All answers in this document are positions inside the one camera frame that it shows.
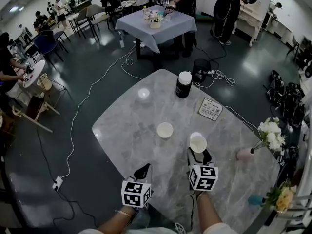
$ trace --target protein powder container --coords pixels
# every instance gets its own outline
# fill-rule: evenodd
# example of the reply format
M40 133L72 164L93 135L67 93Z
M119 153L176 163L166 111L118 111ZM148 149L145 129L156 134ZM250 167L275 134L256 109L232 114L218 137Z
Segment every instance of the protein powder container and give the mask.
M185 98L189 95L192 85L191 72L183 71L180 73L176 81L175 93L180 98Z

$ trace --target white paper cup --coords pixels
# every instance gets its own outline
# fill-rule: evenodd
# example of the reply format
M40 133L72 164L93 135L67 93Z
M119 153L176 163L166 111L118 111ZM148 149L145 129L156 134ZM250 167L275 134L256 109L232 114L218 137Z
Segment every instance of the white paper cup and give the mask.
M157 133L159 137L164 139L170 138L173 132L174 132L173 126L167 122L163 122L159 124L159 126L157 127Z
M202 153L207 148L207 140L203 136L194 136L190 140L190 147L195 153Z

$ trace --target white bottle cap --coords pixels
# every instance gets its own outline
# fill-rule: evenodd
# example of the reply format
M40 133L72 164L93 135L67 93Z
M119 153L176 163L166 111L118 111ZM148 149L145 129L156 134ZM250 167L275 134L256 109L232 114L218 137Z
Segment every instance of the white bottle cap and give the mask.
M179 75L179 82L183 85L189 85L192 81L191 72L183 71Z

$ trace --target dark floor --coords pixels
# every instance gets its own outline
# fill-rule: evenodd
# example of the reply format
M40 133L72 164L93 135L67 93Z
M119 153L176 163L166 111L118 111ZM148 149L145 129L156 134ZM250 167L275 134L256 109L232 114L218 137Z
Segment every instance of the dark floor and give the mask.
M224 52L216 40L208 41L211 25L198 23L197 26L198 47L212 58L223 55ZM39 129L54 178L68 172L66 158L72 150L70 127L77 105L88 95L90 85L134 45L134 38L128 35L125 40L126 47L121 49L118 34L108 31L105 23L100 28L101 43L92 38L90 31L86 31L88 39L74 34L70 36L71 43L65 40L69 54L60 52L64 62L59 62L57 57L52 56L53 61L57 62L56 70L53 67L44 70L50 77L63 83L72 97L71 99L65 94L57 105L60 116L48 112L39 118L42 124L54 130L51 134ZM211 88L204 91L221 104L231 106L247 121L257 126L272 116L270 103L262 86L268 85L270 71L275 69L285 82L299 82L297 69L291 54L285 58L287 46L267 32L261 33L259 42L252 48L246 40L238 36L232 36L231 41L232 45L225 47L227 56L218 62L220 70L227 77L235 79L236 84L230 87L224 80L215 81ZM137 60L135 53L132 58L134 64L124 66L131 74L144 78L154 71L150 61ZM206 57L195 49L190 58L164 60L159 68L175 74L191 71L196 58ZM75 151L69 159L71 173L64 179L61 187L62 193L70 200L79 201L86 212L96 217L98 225L121 206L122 176L100 147L92 132L92 125L120 95L138 82L138 79L123 72L120 67L123 62L124 60L120 60L102 81L93 86L89 99L80 107L73 127ZM212 79L207 78L203 85L211 82ZM60 200L52 190L53 182L40 150L36 126L25 118L19 119L16 140L7 153L6 172L29 226L56 233L52 224L53 218L71 217L68 203ZM56 220L63 233L75 234L84 228L93 227L92 218L83 215L76 204L74 208L74 220ZM257 226L250 230L250 233L255 233L256 228Z

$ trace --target tablecloth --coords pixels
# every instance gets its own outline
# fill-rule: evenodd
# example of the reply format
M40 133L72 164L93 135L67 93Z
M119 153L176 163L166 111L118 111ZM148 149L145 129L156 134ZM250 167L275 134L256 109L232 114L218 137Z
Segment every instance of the tablecloth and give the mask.
M163 11L164 7L155 5L150 10ZM143 11L131 13L117 20L116 30L124 30L139 38L152 51L160 53L158 44L164 43L186 32L197 31L195 19L178 11L173 11L170 21L162 21L159 29L151 29L148 21L143 18Z

